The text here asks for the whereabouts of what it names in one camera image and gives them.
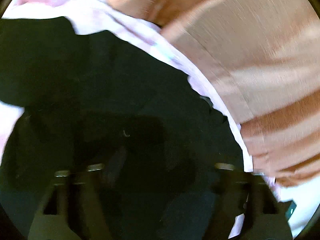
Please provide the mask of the black knit garment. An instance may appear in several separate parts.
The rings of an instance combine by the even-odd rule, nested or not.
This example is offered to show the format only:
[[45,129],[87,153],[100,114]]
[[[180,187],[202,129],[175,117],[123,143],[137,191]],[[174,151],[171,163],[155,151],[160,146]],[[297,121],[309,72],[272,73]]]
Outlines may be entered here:
[[201,239],[214,165],[244,166],[227,117],[187,74],[64,17],[1,20],[1,101],[24,108],[1,163],[1,204],[23,235],[56,171],[103,163],[114,239]]

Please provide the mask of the orange curtain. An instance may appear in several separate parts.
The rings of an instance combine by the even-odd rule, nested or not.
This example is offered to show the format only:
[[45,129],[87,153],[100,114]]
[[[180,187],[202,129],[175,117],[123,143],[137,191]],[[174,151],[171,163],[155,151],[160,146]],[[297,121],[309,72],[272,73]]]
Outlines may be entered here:
[[319,0],[107,0],[161,35],[221,96],[253,166],[285,187],[319,175]]

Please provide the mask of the pink fleece blanket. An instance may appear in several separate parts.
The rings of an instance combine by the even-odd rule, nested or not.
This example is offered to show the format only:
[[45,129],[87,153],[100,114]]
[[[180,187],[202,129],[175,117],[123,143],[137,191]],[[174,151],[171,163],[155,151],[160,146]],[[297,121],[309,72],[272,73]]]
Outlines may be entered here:
[[[64,17],[69,20],[76,35],[90,35],[101,31],[109,31],[117,38],[143,50],[153,58],[184,72],[188,76],[188,82],[191,88],[208,99],[215,110],[220,111],[227,117],[234,139],[242,150],[243,168],[238,168],[227,162],[223,164],[231,164],[237,170],[254,173],[247,160],[248,153],[240,134],[239,126],[227,111],[217,92],[209,84],[204,75],[182,53],[161,37],[155,29],[143,20],[138,20],[115,11],[104,0],[61,0],[61,2],[62,5],[55,8],[39,0],[14,0],[1,20],[49,20]],[[212,239],[212,218],[216,214],[219,201],[221,200],[221,196],[213,191],[213,185],[216,184],[220,178],[216,164],[213,167],[216,178],[210,186],[211,192],[216,196],[216,204],[208,227],[201,239]],[[266,185],[274,195],[271,184],[264,176],[258,173],[254,174],[262,176]],[[289,224],[289,217],[296,207],[295,203],[278,202],[278,204],[285,212],[285,217]],[[234,223],[230,237],[237,236],[240,233],[238,227],[241,225],[242,221]]]

